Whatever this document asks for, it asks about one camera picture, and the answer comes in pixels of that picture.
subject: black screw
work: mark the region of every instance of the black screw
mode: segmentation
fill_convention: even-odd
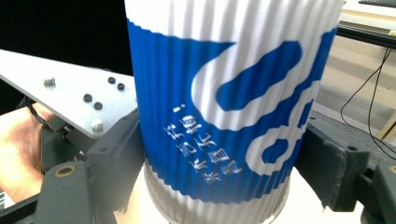
[[[123,83],[119,83],[119,85],[117,85],[117,89],[119,89],[119,91],[123,91],[125,89],[125,85]]]
[[[87,93],[84,95],[83,99],[84,99],[84,102],[88,103],[88,102],[92,101],[92,96]]]
[[[93,105],[93,108],[95,108],[95,110],[100,110],[100,109],[103,108],[103,105],[102,105],[102,103],[100,103],[100,102],[96,102],[96,103]]]
[[[107,81],[108,81],[108,83],[110,83],[110,84],[116,83],[116,79],[115,79],[114,77],[109,77]]]

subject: hand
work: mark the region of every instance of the hand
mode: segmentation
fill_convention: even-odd
[[[54,117],[43,105],[34,104],[33,107],[46,121]],[[0,116],[0,189],[15,203],[41,190],[42,127],[27,107]]]

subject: ripple paper cup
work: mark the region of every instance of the ripple paper cup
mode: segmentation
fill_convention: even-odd
[[[126,0],[146,182],[171,223],[271,222],[342,0]]]

